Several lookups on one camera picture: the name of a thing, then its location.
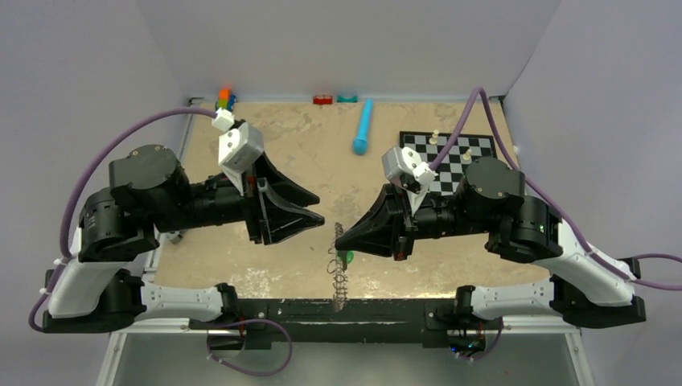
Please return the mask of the metal disc with keyrings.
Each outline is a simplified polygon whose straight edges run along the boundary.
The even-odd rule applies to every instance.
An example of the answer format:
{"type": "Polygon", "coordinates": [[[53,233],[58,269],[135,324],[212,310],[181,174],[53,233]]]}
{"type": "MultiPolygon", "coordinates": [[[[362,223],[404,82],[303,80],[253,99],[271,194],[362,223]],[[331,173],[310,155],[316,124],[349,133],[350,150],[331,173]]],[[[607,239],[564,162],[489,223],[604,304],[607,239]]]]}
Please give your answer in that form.
{"type": "Polygon", "coordinates": [[[338,250],[335,247],[335,242],[343,235],[343,225],[335,222],[334,238],[328,252],[332,255],[332,259],[327,264],[327,272],[332,276],[332,287],[334,293],[332,296],[332,306],[334,312],[340,312],[347,304],[348,292],[348,277],[347,277],[347,254],[348,251],[338,250]]]}

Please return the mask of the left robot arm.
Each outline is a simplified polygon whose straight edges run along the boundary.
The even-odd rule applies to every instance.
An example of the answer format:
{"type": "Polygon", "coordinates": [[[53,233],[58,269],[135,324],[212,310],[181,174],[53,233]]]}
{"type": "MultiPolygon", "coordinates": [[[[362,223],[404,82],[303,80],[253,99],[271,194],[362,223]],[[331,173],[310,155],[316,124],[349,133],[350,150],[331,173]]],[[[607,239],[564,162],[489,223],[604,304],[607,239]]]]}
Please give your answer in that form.
{"type": "Polygon", "coordinates": [[[114,332],[152,318],[189,318],[228,329],[244,318],[236,289],[161,287],[127,265],[157,249],[158,234],[241,222],[255,244],[278,244],[322,226],[318,196],[280,173],[265,156],[240,187],[225,175],[191,183],[175,154],[147,145],[109,164],[109,185],[81,210],[71,261],[46,275],[50,298],[42,332],[114,332]]]}

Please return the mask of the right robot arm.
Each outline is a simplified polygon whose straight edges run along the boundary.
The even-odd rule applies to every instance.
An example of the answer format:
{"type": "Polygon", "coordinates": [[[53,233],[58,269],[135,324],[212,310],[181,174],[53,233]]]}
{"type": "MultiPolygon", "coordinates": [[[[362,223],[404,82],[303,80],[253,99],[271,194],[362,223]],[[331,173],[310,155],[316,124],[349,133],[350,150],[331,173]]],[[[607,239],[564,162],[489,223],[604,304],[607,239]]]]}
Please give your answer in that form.
{"type": "Polygon", "coordinates": [[[568,220],[526,195],[525,187],[522,172],[489,157],[471,163],[451,195],[402,175],[382,186],[375,203],[335,247],[403,261],[417,240],[485,234],[489,253],[547,269],[549,276],[526,285],[460,286],[447,321],[470,327],[508,315],[556,315],[590,329],[644,322],[644,301],[632,287],[638,264],[598,263],[568,220]]]}

